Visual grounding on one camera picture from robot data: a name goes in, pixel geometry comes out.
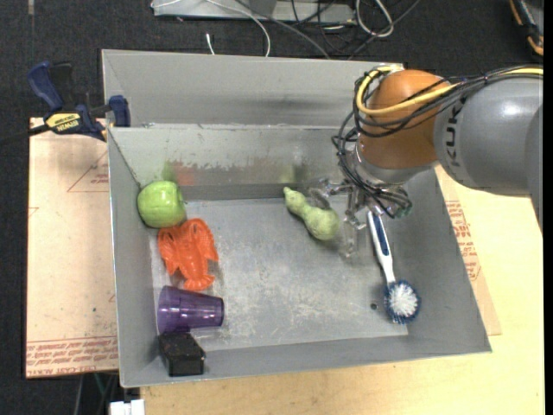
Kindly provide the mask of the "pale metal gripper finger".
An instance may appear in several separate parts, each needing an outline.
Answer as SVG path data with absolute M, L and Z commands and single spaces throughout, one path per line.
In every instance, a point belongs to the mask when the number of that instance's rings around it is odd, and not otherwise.
M 347 259 L 358 255 L 365 238 L 366 223 L 355 214 L 346 214 L 343 224 L 343 254 Z
M 314 206 L 331 208 L 331 198 L 342 194 L 345 190 L 346 187 L 341 183 L 333 183 L 323 178 L 308 187 L 308 196 Z

